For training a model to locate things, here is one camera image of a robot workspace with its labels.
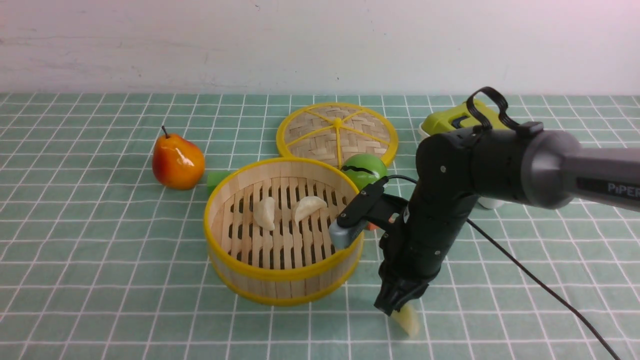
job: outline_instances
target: black cable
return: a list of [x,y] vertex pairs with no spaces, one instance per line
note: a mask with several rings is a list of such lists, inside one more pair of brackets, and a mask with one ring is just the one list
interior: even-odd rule
[[414,184],[417,184],[418,182],[408,176],[404,176],[404,175],[387,175],[385,176],[387,178],[387,180],[391,180],[391,179],[404,179],[407,181],[411,181]]
[[[404,176],[404,175],[388,175],[388,176],[385,176],[385,177],[387,179],[404,179],[404,180],[410,181],[410,182],[412,182],[414,184],[418,183],[416,180],[414,180],[414,179],[412,179],[412,178],[410,178],[408,176]],[[545,285],[544,282],[540,281],[540,279],[538,279],[535,275],[533,275],[530,271],[528,271],[527,268],[524,267],[523,264],[521,264],[516,258],[514,258],[504,247],[500,246],[500,244],[498,244],[497,241],[495,241],[491,236],[489,236],[489,234],[487,234],[484,230],[480,229],[480,227],[478,225],[476,225],[475,222],[467,219],[467,223],[469,225],[471,225],[479,233],[481,233],[487,240],[489,240],[489,242],[492,243],[493,246],[497,247],[498,250],[500,250],[507,258],[509,258],[509,260],[513,261],[513,263],[518,268],[520,268],[522,271],[524,271],[524,273],[527,274],[538,285],[540,285],[540,287],[542,287],[544,290],[546,290],[548,293],[550,293],[551,296],[556,298],[556,300],[560,301],[560,303],[562,303],[562,305],[564,305],[575,316],[577,316],[578,319],[580,319],[582,321],[582,323],[584,323],[584,325],[586,325],[586,327],[589,328],[589,330],[593,333],[593,335],[596,337],[596,339],[598,339],[598,341],[602,344],[602,346],[605,349],[607,349],[607,351],[609,352],[611,357],[613,357],[615,360],[621,360],[620,357],[616,354],[616,352],[611,348],[611,346],[609,346],[607,341],[604,340],[602,335],[600,335],[600,333],[593,327],[593,325],[589,322],[589,320],[587,320],[584,317],[584,315],[582,315],[582,313],[580,313],[580,311],[576,310],[575,307],[571,306],[571,304],[569,304],[562,297],[560,297],[560,295],[556,294],[555,291],[551,290],[547,285]]]

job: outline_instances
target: yellow-green object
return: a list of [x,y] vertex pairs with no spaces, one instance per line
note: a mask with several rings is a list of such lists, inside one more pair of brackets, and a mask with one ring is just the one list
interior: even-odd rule
[[[494,129],[507,129],[505,125],[498,119],[498,113],[489,109],[482,101],[474,99],[474,104],[493,125]],[[480,125],[480,121],[471,116],[467,110],[467,103],[451,108],[445,111],[438,111],[427,116],[427,119],[420,126],[420,132],[424,135],[435,135],[446,133],[463,127],[472,127]]]
[[211,195],[216,186],[218,186],[222,182],[222,180],[224,180],[232,173],[233,171],[231,170],[218,170],[209,172],[207,174],[207,193]]

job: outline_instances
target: black handle loop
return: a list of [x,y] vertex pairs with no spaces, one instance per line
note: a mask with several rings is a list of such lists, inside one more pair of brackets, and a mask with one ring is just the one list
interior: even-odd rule
[[487,95],[489,99],[491,99],[498,106],[498,109],[500,110],[500,113],[498,114],[498,119],[500,120],[501,123],[503,123],[506,127],[512,130],[514,130],[519,125],[511,117],[509,117],[509,115],[507,115],[507,108],[509,107],[509,104],[507,103],[507,99],[505,99],[504,96],[502,96],[502,94],[500,94],[496,89],[490,86],[485,86],[480,90],[471,94],[471,96],[467,99],[467,110],[469,111],[471,116],[473,116],[478,121],[480,121],[480,124],[482,124],[483,130],[493,129],[493,126],[491,125],[491,122],[489,121],[489,119],[486,118],[486,116],[484,116],[476,108],[476,104],[474,104],[474,97],[480,92]]

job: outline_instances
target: bamboo steamer lid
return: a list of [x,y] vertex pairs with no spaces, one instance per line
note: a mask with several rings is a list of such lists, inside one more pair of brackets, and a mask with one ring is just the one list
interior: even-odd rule
[[283,157],[306,158],[340,168],[355,154],[373,154],[389,166],[398,137],[379,113],[354,104],[326,102],[290,114],[276,134]]

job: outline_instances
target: white wall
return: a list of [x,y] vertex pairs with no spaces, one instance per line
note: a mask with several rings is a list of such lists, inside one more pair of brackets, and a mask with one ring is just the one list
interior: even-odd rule
[[0,92],[640,94],[639,0],[0,0]]

